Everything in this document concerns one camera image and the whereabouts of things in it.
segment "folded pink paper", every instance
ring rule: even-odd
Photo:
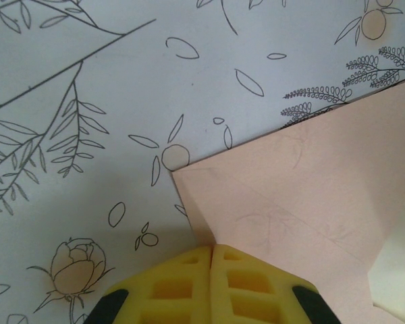
[[[342,323],[401,323],[367,271],[405,201],[405,83],[173,176],[200,242],[310,280]]]

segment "yellow plastic tool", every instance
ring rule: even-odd
[[[306,280],[226,245],[117,283],[84,324],[339,324]]]

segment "stem drawing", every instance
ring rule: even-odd
[[[144,225],[141,229],[141,234],[139,237],[136,238],[135,240],[135,251],[138,250],[140,247],[140,244],[143,243],[145,246],[156,246],[159,243],[159,238],[157,235],[153,233],[147,232],[149,229],[150,222],[147,222],[146,225]]]
[[[159,177],[161,175],[161,162],[164,168],[168,171],[175,171],[180,167],[184,167],[189,165],[190,163],[190,153],[189,150],[180,144],[171,144],[175,139],[176,136],[179,134],[180,130],[183,126],[184,114],[182,114],[177,122],[175,123],[174,127],[172,128],[171,132],[169,133],[167,144],[169,146],[165,147],[162,150],[162,153],[156,154],[151,167],[151,186],[155,186]],[[141,146],[144,146],[148,149],[159,149],[160,145],[155,142],[154,140],[144,137],[141,135],[131,134],[128,137],[133,140],[134,142],[138,143]]]
[[[60,74],[62,74],[62,73],[64,73],[64,72],[66,72],[66,71],[72,69],[73,67],[75,67],[75,66],[77,66],[77,65],[80,65],[85,59],[88,59],[89,57],[92,57],[93,55],[96,55],[98,52],[102,51],[103,49],[106,49],[108,46],[110,46],[110,45],[116,43],[117,41],[120,41],[120,40],[123,39],[124,37],[126,37],[126,36],[132,34],[133,32],[136,32],[137,30],[140,30],[141,28],[143,28],[143,27],[145,27],[145,26],[147,26],[147,25],[149,25],[149,24],[151,24],[151,23],[153,23],[153,22],[155,22],[155,21],[156,21],[156,19],[150,20],[150,21],[148,21],[148,22],[146,22],[146,23],[144,23],[144,24],[142,24],[142,25],[136,27],[135,29],[133,29],[133,30],[131,30],[131,31],[129,31],[129,32],[125,33],[125,34],[122,34],[121,36],[117,37],[116,39],[113,39],[111,42],[109,42],[109,43],[103,45],[102,47],[100,47],[100,48],[98,48],[96,51],[93,51],[92,53],[86,55],[86,56],[83,57],[82,59],[79,59],[77,62],[75,62],[75,63],[73,63],[73,64],[71,64],[71,65],[65,67],[64,69],[62,69],[61,71],[57,72],[56,74],[53,74],[52,76],[48,77],[47,79],[43,80],[42,82],[40,82],[40,83],[38,83],[38,84],[36,84],[36,85],[30,87],[28,90],[24,91],[23,93],[20,93],[19,95],[15,96],[14,98],[12,98],[12,99],[10,99],[10,100],[8,100],[8,101],[6,101],[6,102],[0,104],[0,109],[3,108],[4,106],[6,106],[6,105],[8,105],[8,104],[10,104],[10,103],[12,103],[12,102],[14,102],[15,100],[18,100],[18,99],[21,98],[22,96],[27,95],[29,92],[31,92],[31,91],[37,89],[39,86],[42,86],[43,84],[47,83],[48,81],[54,79],[56,76],[58,76],[58,75],[60,75]]]
[[[355,30],[355,44],[357,46],[360,35],[375,41],[381,38],[387,26],[387,15],[403,14],[402,10],[390,7],[393,0],[376,0],[377,8],[369,10],[369,0],[364,0],[364,15],[350,21],[337,36],[335,45],[346,35]]]
[[[380,68],[380,57],[386,59],[387,63],[394,64],[394,66]],[[400,75],[405,75],[405,47],[384,46],[378,50],[378,55],[359,57],[348,62],[346,68],[355,70],[355,72],[342,82],[343,88],[339,86],[316,86],[301,88],[286,94],[285,99],[295,97],[319,99],[327,101],[329,105],[313,110],[312,103],[309,101],[282,110],[282,116],[291,117],[284,128],[349,103],[348,98],[352,95],[352,89],[346,88],[352,85],[370,82],[369,86],[371,88],[380,88],[382,90],[385,87],[397,84],[400,81]]]
[[[107,257],[104,250],[90,238],[70,238],[62,242],[55,251],[48,269],[33,265],[27,269],[42,271],[49,276],[54,290],[47,292],[47,297],[34,313],[54,300],[69,302],[69,322],[76,324],[85,314],[75,320],[75,302],[84,308],[83,297],[94,292],[92,288],[108,272]]]

